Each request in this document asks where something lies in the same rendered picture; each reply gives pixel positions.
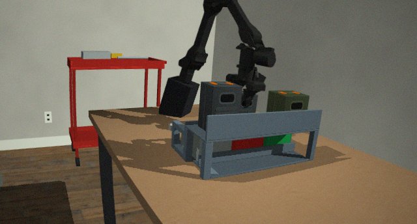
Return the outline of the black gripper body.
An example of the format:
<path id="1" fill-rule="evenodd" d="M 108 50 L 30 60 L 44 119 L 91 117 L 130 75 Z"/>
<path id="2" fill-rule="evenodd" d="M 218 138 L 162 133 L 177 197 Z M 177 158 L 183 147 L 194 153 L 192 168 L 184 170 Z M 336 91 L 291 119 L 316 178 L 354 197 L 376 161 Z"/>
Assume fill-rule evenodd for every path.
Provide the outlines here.
<path id="1" fill-rule="evenodd" d="M 246 89 L 250 91 L 265 91 L 266 85 L 263 82 L 253 81 L 253 73 L 254 70 L 257 69 L 255 64 L 239 62 L 239 64 L 237 64 L 237 68 L 238 74 L 227 74 L 226 81 L 236 84 L 245 84 Z"/>

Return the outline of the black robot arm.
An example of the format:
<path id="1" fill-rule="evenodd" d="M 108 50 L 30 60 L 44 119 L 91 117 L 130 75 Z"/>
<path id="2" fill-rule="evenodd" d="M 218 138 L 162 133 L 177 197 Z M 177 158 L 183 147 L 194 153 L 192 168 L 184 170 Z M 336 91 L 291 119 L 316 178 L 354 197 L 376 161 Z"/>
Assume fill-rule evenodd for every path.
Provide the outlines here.
<path id="1" fill-rule="evenodd" d="M 188 50 L 185 57 L 179 60 L 179 66 L 182 67 L 179 77 L 176 77 L 181 83 L 192 83 L 195 70 L 206 63 L 208 53 L 205 46 L 209 38 L 212 25 L 216 15 L 227 7 L 238 25 L 238 33 L 243 43 L 240 43 L 236 49 L 240 49 L 240 63 L 256 64 L 260 66 L 273 67 L 276 62 L 274 48 L 266 48 L 262 41 L 262 35 L 254 27 L 237 0 L 204 0 L 204 14 L 195 38 L 193 46 Z M 253 49 L 255 48 L 255 49 Z M 191 67 L 193 66 L 193 67 Z"/>

